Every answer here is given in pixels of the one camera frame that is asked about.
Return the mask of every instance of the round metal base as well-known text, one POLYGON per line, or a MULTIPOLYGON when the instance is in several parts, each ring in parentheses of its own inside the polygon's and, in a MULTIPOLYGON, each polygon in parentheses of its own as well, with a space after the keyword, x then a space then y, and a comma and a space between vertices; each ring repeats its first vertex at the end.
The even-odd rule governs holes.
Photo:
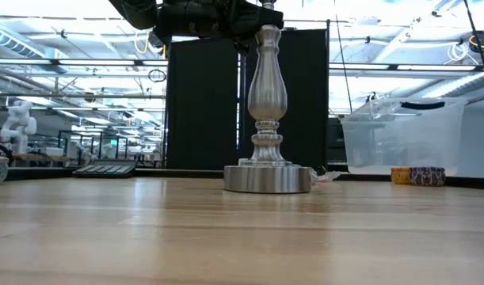
POLYGON ((224 167, 224 189, 234 192, 292 194, 311 190, 311 175, 300 166, 224 167))

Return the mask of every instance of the plastic storage container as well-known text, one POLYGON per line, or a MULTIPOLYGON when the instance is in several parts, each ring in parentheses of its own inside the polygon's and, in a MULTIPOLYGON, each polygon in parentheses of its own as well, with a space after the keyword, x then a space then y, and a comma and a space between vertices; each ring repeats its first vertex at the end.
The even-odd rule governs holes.
POLYGON ((350 173, 387 174, 392 167, 459 166, 462 98, 398 98, 370 101, 345 117, 350 173))

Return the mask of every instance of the metal frame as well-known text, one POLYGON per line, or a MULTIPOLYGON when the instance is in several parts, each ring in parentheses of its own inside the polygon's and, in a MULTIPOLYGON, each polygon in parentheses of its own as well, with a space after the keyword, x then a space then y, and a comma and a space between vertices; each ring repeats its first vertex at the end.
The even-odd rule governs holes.
MULTIPOLYGON (((80 137, 80 143, 83 143, 83 137, 88 137, 92 138, 90 142, 90 153, 93 153, 93 141, 97 138, 99 138, 99 150, 97 153, 97 157, 101 159, 101 150, 102 150, 102 140, 103 139, 116 139, 116 153, 115 153, 115 158, 118 158, 118 152, 119 152, 119 145, 120 145, 120 139, 125 139, 125 151, 124 151, 124 159, 128 159, 128 144, 129 144, 129 138, 123 138, 120 135, 103 135, 102 131, 82 131, 82 132, 92 132, 92 133, 101 133, 99 136, 96 135, 83 135, 80 134, 79 132, 76 131, 68 131, 68 130, 61 130, 59 131, 59 142, 57 147, 61 147, 61 139, 62 139, 62 134, 71 134, 71 135, 79 135, 80 137)), ((67 145, 65 145, 64 151, 67 152, 67 145)))

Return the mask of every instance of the black curtain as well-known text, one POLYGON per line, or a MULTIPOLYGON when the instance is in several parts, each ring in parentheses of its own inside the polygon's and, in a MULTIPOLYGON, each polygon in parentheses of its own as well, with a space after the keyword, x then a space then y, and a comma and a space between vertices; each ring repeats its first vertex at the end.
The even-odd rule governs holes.
POLYGON ((173 43, 166 91, 166 168, 237 163, 238 54, 229 40, 173 43))
MULTIPOLYGON (((326 166, 326 129, 328 117, 326 30, 283 31, 280 39, 279 64, 288 91, 288 111, 277 130, 284 136, 280 152, 286 160, 302 166, 326 166)), ((246 106, 250 83, 257 64, 257 46, 250 45, 245 76, 246 106)), ((240 108, 240 150, 250 158, 256 133, 254 119, 240 108)))

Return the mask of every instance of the wooden tabletop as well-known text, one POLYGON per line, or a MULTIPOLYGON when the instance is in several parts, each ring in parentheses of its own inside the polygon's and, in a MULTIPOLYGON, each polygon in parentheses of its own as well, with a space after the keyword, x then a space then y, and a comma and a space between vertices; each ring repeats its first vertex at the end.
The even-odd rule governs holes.
POLYGON ((13 154, 13 158, 15 160, 21 161, 38 161, 38 162, 68 162, 71 158, 65 156, 56 156, 56 155, 39 155, 39 154, 13 154))
POLYGON ((0 284, 484 284, 484 190, 221 180, 0 186, 0 284))

